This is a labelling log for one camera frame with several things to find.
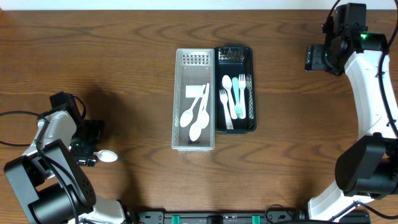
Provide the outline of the white plastic fork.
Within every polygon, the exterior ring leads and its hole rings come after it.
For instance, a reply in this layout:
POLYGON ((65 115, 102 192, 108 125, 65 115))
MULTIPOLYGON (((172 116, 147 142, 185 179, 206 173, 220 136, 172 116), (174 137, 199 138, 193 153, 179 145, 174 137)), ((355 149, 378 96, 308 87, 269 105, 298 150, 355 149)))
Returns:
POLYGON ((224 118, 226 123, 226 129, 234 129, 231 116, 228 109, 228 96, 226 90, 220 90, 220 100, 224 109, 224 118))
POLYGON ((239 75, 239 89, 240 89, 240 104, 242 106, 242 112, 241 112, 241 119, 246 118, 246 103, 245 103, 245 96, 244 96, 244 91, 246 88, 246 76, 245 74, 240 74, 239 75))
POLYGON ((234 91, 234 96, 235 96, 235 111, 237 114, 237 117, 239 119, 243 119, 243 107, 240 104, 240 99, 239 99, 239 79, 237 77, 232 78, 232 84, 233 84, 233 91, 234 91))

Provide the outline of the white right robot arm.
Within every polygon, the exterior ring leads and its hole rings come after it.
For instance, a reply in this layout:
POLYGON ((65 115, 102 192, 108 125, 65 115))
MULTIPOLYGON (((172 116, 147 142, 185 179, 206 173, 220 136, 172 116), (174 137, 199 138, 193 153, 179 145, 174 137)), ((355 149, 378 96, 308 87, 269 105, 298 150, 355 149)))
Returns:
POLYGON ((305 68, 345 74, 358 118, 358 140, 337 159, 335 179, 308 201, 311 220, 338 222, 359 205, 397 194, 397 102, 381 33, 329 32, 308 48, 305 68))

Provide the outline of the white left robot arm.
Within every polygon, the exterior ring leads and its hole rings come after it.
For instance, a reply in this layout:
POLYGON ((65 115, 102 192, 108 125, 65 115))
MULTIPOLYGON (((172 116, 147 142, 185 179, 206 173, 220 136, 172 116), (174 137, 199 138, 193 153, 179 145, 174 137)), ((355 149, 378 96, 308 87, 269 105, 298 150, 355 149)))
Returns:
POLYGON ((119 201, 97 196, 80 168, 74 149, 84 142, 76 132, 85 126, 74 103, 52 104, 37 115, 38 131, 21 157, 4 173, 29 223, 135 223, 119 201))

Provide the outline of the white plastic spoon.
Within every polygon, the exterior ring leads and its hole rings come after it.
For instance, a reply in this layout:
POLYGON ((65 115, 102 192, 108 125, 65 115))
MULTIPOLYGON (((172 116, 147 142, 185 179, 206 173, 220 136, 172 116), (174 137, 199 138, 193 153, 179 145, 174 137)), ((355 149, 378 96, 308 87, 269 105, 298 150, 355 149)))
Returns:
POLYGON ((102 162, 115 162, 118 159, 118 155, 108 149, 103 149, 93 153, 102 162))
POLYGON ((236 110, 235 110, 235 104, 234 104, 234 100, 233 100, 233 96, 231 93, 231 89, 232 89, 232 81, 230 79, 230 77, 228 75, 224 75, 222 78, 222 85, 223 88, 227 91, 228 94, 228 104, 229 104, 229 110, 231 113, 231 118, 232 119, 237 119, 237 114, 236 114, 236 110))
POLYGON ((194 94, 195 94, 195 99, 191 105, 191 107, 189 107, 189 109, 185 110, 181 117, 180 117, 180 126, 181 127, 186 127, 190 124, 190 122, 193 119, 193 109, 197 103, 197 101, 199 100, 199 98, 201 98, 203 96, 203 91, 205 89, 206 85, 202 85, 200 88, 196 88, 194 89, 194 94))
POLYGON ((207 102, 208 102, 208 95, 210 90, 210 84, 206 84, 205 93, 203 94, 201 100, 201 106, 199 110, 199 125, 202 129, 205 129, 209 123, 209 115, 206 111, 207 102))
POLYGON ((190 127, 189 131, 190 140, 195 142, 200 137, 201 131, 202 128, 199 125, 199 111, 198 111, 197 120, 190 127))

